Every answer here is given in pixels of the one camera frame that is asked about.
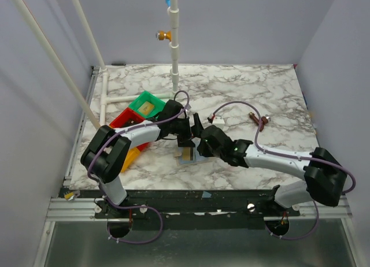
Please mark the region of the gold credit card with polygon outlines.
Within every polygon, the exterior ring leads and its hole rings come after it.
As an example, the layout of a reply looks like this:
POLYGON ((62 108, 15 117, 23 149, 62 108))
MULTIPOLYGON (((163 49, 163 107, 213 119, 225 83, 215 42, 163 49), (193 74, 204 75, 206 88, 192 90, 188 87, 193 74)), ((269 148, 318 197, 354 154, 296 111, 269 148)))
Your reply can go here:
POLYGON ((183 161, 193 161, 194 160, 194 148, 184 147, 182 150, 182 160, 183 161))

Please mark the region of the beige card holder wallet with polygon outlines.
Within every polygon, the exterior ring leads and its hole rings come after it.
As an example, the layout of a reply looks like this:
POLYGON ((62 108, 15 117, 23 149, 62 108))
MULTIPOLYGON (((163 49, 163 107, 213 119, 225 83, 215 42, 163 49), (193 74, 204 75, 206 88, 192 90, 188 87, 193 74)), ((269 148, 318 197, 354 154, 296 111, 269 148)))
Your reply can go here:
POLYGON ((197 150, 200 144, 199 139, 193 139, 195 147, 177 147, 174 151, 174 158, 179 166, 201 164, 213 161, 214 158, 201 156, 197 150))

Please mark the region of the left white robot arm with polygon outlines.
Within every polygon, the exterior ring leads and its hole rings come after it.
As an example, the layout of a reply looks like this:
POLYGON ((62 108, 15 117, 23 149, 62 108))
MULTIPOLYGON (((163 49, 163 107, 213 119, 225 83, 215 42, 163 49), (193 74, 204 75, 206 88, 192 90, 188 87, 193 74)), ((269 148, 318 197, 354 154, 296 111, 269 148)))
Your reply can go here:
POLYGON ((128 211, 127 192, 119 174, 131 149, 162 140, 169 134, 176 135, 179 147, 195 146, 193 139, 200 137, 203 126, 197 113, 193 114, 194 125, 191 126, 186 109, 171 99, 162 111, 139 124, 116 129, 103 125, 97 130, 80 163, 86 168, 88 177, 98 183, 110 200, 108 211, 114 217, 124 217, 128 211))

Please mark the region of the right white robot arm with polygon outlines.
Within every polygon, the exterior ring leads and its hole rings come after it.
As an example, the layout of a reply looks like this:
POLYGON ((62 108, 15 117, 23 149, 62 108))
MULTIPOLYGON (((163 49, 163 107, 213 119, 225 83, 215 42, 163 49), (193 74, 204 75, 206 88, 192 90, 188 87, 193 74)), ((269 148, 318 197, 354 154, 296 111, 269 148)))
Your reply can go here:
POLYGON ((198 136, 197 150, 203 157, 217 157, 231 166, 270 169, 299 179, 273 188, 272 197, 266 201, 267 212, 273 216, 309 200, 331 207, 339 203, 347 174, 324 148, 317 147, 311 153, 266 149, 251 140, 232 140, 214 125, 198 136))

